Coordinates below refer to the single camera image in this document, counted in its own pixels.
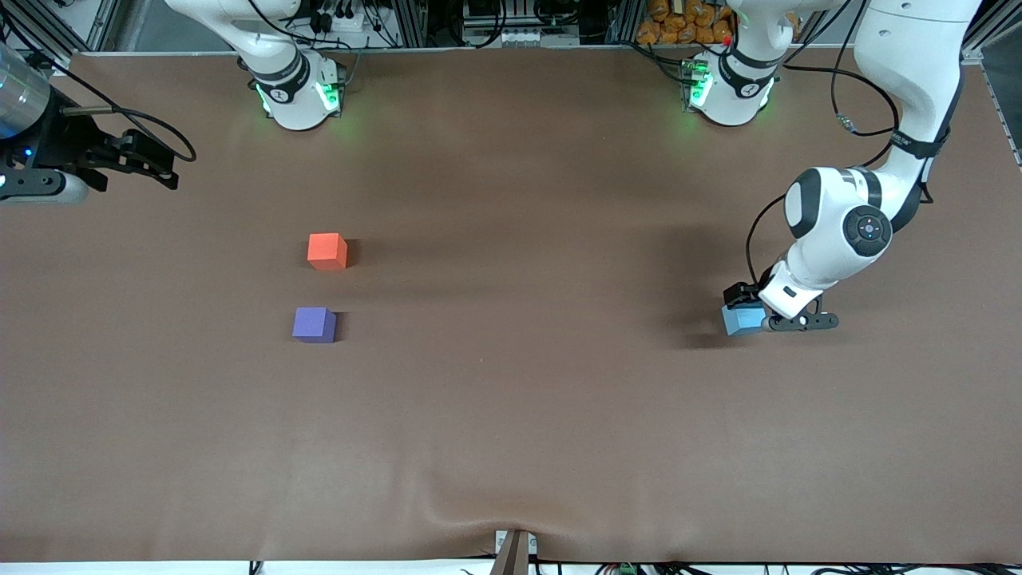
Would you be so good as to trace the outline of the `blue foam cube block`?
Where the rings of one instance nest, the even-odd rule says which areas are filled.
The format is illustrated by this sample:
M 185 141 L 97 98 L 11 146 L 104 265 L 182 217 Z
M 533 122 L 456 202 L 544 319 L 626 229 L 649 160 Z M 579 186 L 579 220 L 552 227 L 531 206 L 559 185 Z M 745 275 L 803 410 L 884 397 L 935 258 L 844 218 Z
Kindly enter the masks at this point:
M 736 304 L 733 307 L 725 305 L 721 314 L 727 336 L 756 334 L 763 330 L 763 321 L 769 317 L 759 303 Z

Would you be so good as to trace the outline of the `orange foam cube block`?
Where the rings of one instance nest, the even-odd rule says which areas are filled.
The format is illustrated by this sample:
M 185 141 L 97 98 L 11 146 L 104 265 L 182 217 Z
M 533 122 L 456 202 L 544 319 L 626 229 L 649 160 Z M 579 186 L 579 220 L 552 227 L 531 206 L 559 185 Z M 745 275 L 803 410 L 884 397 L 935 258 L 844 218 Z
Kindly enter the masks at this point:
M 337 232 L 311 233 L 307 262 L 319 272 L 336 272 L 349 266 L 349 244 Z

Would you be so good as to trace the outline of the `purple foam cube block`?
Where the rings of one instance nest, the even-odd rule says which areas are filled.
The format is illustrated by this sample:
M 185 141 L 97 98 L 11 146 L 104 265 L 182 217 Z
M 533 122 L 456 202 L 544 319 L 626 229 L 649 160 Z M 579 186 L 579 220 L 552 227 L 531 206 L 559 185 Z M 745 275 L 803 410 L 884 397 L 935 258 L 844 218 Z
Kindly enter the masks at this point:
M 301 343 L 334 343 L 337 314 L 325 307 L 299 307 L 293 316 L 291 336 Z

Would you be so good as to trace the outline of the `white terminal block unit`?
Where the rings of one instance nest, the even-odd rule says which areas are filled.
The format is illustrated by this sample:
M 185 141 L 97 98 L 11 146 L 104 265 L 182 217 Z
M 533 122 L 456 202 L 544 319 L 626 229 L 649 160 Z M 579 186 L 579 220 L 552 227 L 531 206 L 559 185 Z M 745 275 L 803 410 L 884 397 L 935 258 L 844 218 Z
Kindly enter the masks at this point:
M 473 48 L 577 46 L 580 0 L 452 0 L 449 32 Z

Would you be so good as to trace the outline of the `brown table mat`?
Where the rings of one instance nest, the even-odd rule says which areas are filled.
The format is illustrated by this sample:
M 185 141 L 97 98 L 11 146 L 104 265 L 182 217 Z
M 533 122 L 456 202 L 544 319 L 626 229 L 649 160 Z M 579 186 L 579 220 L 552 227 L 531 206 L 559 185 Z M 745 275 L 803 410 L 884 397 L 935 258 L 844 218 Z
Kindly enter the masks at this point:
M 879 149 L 624 49 L 368 54 L 339 119 L 229 56 L 84 56 L 200 159 L 0 208 L 0 561 L 1022 563 L 1022 170 L 983 71 L 836 330 L 729 338 L 756 212 Z M 307 262 L 337 232 L 349 266 Z M 334 343 L 291 336 L 337 314 Z

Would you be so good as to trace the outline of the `white power strip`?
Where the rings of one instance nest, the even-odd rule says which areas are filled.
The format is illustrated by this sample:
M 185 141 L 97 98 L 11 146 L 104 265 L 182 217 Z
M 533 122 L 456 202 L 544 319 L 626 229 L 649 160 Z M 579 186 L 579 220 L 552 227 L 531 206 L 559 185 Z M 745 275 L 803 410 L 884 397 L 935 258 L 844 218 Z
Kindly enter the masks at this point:
M 372 27 L 365 0 L 303 0 L 317 35 L 357 33 Z

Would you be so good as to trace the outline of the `bag of orange items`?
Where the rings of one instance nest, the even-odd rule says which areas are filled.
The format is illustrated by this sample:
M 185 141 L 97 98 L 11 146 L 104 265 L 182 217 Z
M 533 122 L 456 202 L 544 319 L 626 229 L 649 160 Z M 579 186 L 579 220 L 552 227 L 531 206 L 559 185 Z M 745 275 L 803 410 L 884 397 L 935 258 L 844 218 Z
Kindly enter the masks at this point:
M 646 0 L 639 45 L 729 45 L 736 14 L 716 0 Z

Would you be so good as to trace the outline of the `aluminium frame profile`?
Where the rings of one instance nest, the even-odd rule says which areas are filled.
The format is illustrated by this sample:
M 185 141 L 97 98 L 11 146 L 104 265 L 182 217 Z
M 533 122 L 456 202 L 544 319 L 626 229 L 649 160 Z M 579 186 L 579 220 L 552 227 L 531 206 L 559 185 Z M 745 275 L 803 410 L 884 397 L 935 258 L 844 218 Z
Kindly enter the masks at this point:
M 981 0 L 968 27 L 961 56 L 964 61 L 980 61 L 982 50 L 1022 29 L 1022 0 Z
M 430 47 L 430 3 L 432 0 L 390 0 L 399 46 L 404 49 Z
M 645 21 L 648 0 L 607 0 L 607 26 L 605 44 L 634 42 L 640 26 Z
M 0 0 L 0 19 L 9 15 L 29 45 L 52 56 L 102 49 L 121 0 Z

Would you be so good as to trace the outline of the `white mount bracket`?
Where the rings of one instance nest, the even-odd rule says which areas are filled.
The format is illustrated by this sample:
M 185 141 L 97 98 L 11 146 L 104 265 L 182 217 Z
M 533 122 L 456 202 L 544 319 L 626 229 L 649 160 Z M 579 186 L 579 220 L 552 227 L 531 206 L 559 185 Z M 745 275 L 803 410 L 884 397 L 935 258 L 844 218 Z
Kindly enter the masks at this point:
M 498 554 L 501 552 L 506 540 L 510 538 L 511 532 L 508 530 L 498 530 L 495 532 L 495 550 L 493 553 Z M 521 542 L 527 542 L 527 552 L 529 556 L 537 556 L 539 554 L 539 543 L 537 543 L 537 536 L 535 533 L 523 532 L 521 536 Z

